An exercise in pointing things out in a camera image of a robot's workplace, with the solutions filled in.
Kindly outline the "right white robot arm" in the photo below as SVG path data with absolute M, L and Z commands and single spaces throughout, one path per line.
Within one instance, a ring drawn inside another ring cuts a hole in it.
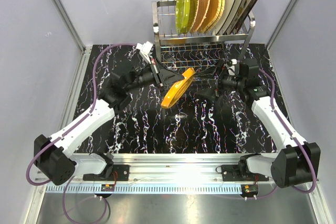
M 256 59 L 221 59 L 196 74 L 215 80 L 214 87 L 197 94 L 215 101 L 225 90 L 237 91 L 275 143 L 275 158 L 258 153 L 240 157 L 237 168 L 241 179 L 251 180 L 259 174 L 272 178 L 279 188 L 293 187 L 301 193 L 312 193 L 317 185 L 321 149 L 294 129 L 276 104 L 274 80 L 270 80 L 268 89 L 260 83 L 260 73 L 264 71 Z

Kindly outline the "green polka-dot plate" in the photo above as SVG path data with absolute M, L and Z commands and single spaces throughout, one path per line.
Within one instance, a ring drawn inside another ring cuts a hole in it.
M 175 26 L 178 34 L 186 33 L 190 16 L 190 0 L 176 0 Z

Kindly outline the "orange polka-dot plate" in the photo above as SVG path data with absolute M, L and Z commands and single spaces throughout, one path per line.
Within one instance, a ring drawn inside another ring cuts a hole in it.
M 161 102 L 161 108 L 169 109 L 175 105 L 193 82 L 194 68 L 188 68 L 182 74 L 183 80 L 174 83 Z

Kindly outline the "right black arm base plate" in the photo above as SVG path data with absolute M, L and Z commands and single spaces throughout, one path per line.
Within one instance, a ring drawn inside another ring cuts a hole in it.
M 261 174 L 243 175 L 237 165 L 221 165 L 220 174 L 224 182 L 268 182 L 269 178 Z

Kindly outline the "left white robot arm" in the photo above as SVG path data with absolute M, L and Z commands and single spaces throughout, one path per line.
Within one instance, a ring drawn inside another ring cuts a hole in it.
M 92 175 L 108 180 L 113 175 L 113 157 L 96 152 L 76 155 L 76 149 L 95 130 L 112 120 L 132 101 L 131 92 L 155 85 L 163 87 L 184 77 L 152 59 L 141 70 L 124 60 L 105 80 L 92 105 L 75 120 L 50 137 L 38 136 L 34 141 L 34 164 L 54 185 L 62 185 L 74 176 Z

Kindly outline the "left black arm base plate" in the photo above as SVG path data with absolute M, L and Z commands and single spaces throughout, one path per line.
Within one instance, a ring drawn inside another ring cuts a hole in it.
M 130 165 L 117 164 L 113 166 L 112 174 L 108 178 L 102 178 L 94 174 L 83 175 L 83 181 L 99 181 L 99 182 L 111 182 L 115 181 L 117 177 L 117 182 L 127 182 L 129 180 Z

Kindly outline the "green-rimmed woven bamboo plate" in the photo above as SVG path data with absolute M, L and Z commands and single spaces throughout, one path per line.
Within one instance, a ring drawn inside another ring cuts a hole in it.
M 187 25 L 187 31 L 192 34 L 194 32 L 194 25 L 196 23 L 198 13 L 199 0 L 190 0 L 190 13 Z

